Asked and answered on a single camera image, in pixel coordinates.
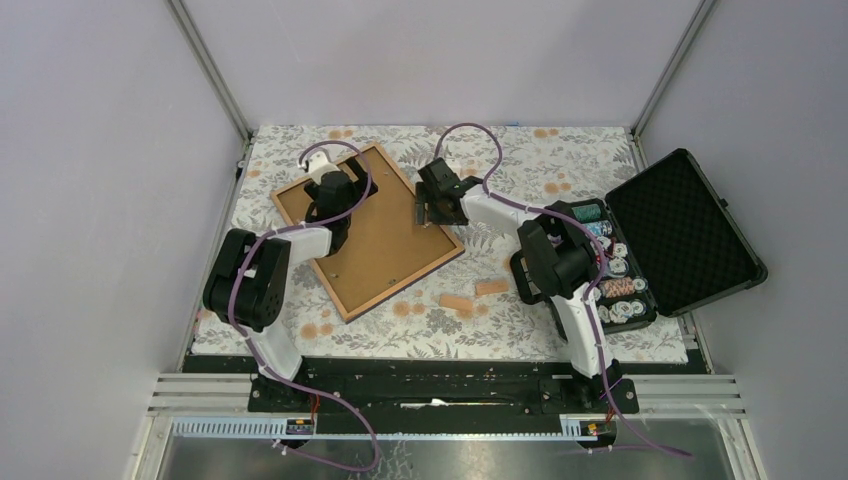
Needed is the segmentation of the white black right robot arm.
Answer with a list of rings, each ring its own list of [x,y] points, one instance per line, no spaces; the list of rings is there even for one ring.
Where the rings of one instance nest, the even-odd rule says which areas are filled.
[[[554,206],[524,205],[489,189],[477,177],[459,176],[438,158],[418,170],[416,222],[486,224],[520,244],[530,281],[551,301],[578,380],[575,402],[597,412],[613,398],[620,377],[609,352],[593,295],[606,269],[596,236]]]

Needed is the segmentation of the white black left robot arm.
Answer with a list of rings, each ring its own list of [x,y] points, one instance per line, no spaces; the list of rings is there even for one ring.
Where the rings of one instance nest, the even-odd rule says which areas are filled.
[[[275,380],[272,398],[288,411],[309,401],[310,385],[298,376],[303,356],[280,319],[290,271],[338,253],[349,237],[353,212],[376,193],[361,150],[336,164],[327,142],[307,148],[298,165],[308,175],[305,216],[258,235],[232,228],[224,236],[202,293],[203,307],[244,340],[261,375]]]

